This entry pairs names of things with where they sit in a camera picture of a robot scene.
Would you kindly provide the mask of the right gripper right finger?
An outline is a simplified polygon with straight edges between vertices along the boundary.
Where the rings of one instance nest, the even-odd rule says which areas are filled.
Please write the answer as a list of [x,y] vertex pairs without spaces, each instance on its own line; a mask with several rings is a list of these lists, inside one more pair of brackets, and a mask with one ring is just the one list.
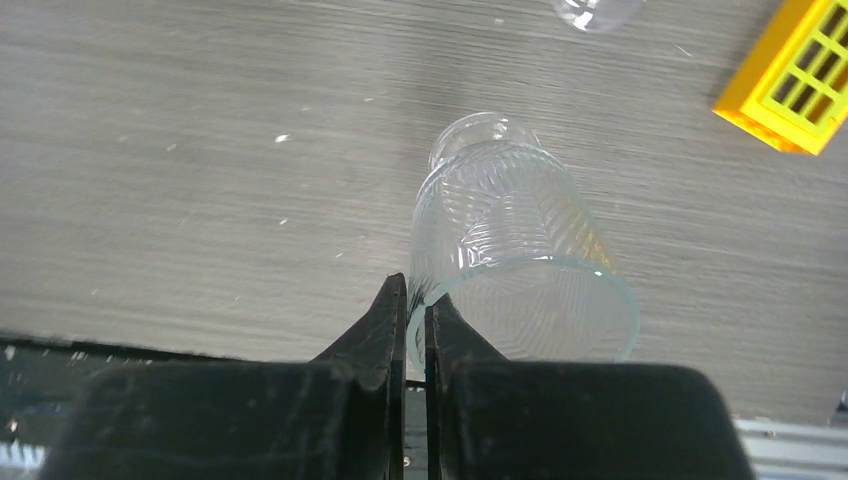
[[449,297],[424,313],[432,479],[750,479],[701,372],[654,363],[511,361]]

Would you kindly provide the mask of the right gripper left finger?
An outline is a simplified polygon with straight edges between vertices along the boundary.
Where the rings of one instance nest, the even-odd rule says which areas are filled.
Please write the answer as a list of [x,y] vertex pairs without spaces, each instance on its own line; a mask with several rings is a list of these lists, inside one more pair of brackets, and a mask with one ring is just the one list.
[[406,282],[306,363],[168,362],[94,377],[43,479],[399,479]]

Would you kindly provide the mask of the clear ribbed wine glass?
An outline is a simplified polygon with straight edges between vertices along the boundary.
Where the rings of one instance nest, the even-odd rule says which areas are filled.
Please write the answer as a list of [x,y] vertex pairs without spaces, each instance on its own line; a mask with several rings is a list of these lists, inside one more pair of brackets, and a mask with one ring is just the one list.
[[586,33],[615,29],[630,20],[645,4],[643,0],[551,0],[561,21]]

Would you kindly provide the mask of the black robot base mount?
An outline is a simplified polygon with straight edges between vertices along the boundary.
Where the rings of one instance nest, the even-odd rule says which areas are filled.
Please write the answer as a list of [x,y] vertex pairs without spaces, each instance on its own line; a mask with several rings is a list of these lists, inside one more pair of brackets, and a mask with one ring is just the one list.
[[1,333],[1,441],[49,445],[76,395],[106,370],[213,356]]

